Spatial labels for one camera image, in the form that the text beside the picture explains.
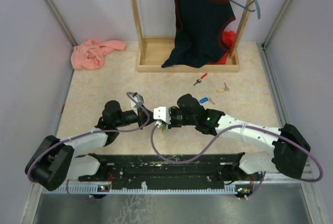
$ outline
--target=black tank top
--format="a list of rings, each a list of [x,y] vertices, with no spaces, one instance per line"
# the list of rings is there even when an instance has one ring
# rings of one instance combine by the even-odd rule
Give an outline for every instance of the black tank top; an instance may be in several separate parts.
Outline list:
[[[200,68],[229,50],[222,32],[235,20],[229,0],[175,0],[175,48],[162,68],[183,64]]]

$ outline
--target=gray metal frame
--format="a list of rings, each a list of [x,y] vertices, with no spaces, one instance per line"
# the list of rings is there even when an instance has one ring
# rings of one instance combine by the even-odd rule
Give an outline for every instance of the gray metal frame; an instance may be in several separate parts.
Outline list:
[[[270,87],[271,96],[280,125],[284,125],[286,122],[288,122],[288,115],[281,96],[280,89],[277,84],[277,80],[274,75],[274,69],[267,49],[269,48],[278,27],[281,25],[283,19],[287,16],[288,9],[290,8],[290,4],[292,1],[293,0],[285,1],[283,8],[275,19],[275,23],[273,24],[267,35],[267,38],[265,39],[265,42],[263,44],[258,44],[260,58],[266,74],[268,85]],[[328,216],[325,214],[324,211],[321,211],[321,209],[325,209],[325,207],[317,184],[303,183],[302,189],[312,222],[315,224],[329,224]]]
[[[53,0],[44,0],[47,7],[50,9],[52,15],[54,16],[55,20],[59,24],[61,30],[67,37],[68,41],[72,44],[72,46],[77,46],[77,41],[75,40],[75,37],[73,36],[71,30],[69,29],[68,25],[66,24],[64,18],[61,16],[60,11],[58,10],[57,6],[53,2]]]

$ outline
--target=red cloth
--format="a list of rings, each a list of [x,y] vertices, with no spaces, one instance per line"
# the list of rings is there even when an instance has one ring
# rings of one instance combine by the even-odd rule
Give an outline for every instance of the red cloth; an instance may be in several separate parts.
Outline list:
[[[104,64],[104,56],[114,50],[123,51],[126,44],[118,40],[100,42],[87,39],[74,47],[71,56],[73,69],[100,69]]]
[[[229,48],[232,47],[235,37],[236,37],[236,33],[232,30],[223,31],[223,33],[222,33],[222,40],[226,45],[228,45]],[[227,62],[228,54],[229,54],[229,51],[227,53],[225,53],[224,56],[222,56],[222,58],[218,62],[216,62],[216,63],[209,62],[207,64],[218,64],[218,65],[225,64]]]

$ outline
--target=pink towel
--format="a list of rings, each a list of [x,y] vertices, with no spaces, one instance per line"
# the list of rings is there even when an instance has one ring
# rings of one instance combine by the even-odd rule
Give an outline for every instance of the pink towel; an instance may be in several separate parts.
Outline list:
[[[99,42],[93,39],[87,39],[83,43],[74,47],[71,56],[73,69],[100,69],[104,64],[104,56],[115,49],[123,51],[126,44],[111,40]]]

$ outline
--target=white cable tie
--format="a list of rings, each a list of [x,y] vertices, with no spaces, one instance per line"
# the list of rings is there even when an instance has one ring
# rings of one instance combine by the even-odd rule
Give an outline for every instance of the white cable tie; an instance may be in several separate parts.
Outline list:
[[[162,122],[161,121],[156,121],[155,122],[155,125],[157,125],[157,128],[160,128],[162,126]]]
[[[246,126],[248,125],[249,123],[248,122],[243,122],[242,125],[241,125],[241,129],[240,129],[240,138],[241,138],[241,141],[242,142],[245,142],[244,141],[244,131],[246,129]]]

